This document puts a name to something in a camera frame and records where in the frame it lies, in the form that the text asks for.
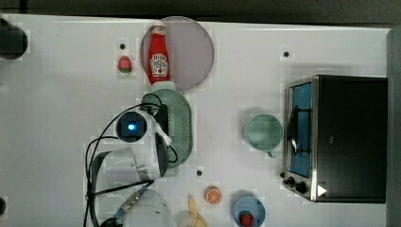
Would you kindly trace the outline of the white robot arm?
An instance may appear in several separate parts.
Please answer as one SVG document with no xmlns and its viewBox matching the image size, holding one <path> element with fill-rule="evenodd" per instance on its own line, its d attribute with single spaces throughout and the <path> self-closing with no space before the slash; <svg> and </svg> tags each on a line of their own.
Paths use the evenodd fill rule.
<svg viewBox="0 0 401 227">
<path fill-rule="evenodd" d="M 98 137 L 116 139 L 126 145 L 125 148 L 101 152 L 92 156 L 87 172 L 88 211 L 94 227 L 100 227 L 95 211 L 96 196 L 123 190 L 140 184 L 150 184 L 163 178 L 168 169 L 168 151 L 172 140 L 164 126 L 168 126 L 167 106 L 153 103 L 142 103 L 120 113 L 108 126 L 115 122 L 115 136 Z M 98 173 L 105 165 L 105 174 L 109 181 L 126 183 L 126 185 L 96 190 Z"/>
</svg>

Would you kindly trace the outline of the white gripper with camera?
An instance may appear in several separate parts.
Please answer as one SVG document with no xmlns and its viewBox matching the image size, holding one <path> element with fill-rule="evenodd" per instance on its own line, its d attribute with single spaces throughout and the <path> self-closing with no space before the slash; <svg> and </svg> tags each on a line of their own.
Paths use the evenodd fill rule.
<svg viewBox="0 0 401 227">
<path fill-rule="evenodd" d="M 155 144 L 157 136 L 161 136 L 167 146 L 172 143 L 172 139 L 156 119 L 141 110 L 132 110 L 121 114 L 117 118 L 115 133 L 119 140 L 129 145 Z"/>
</svg>

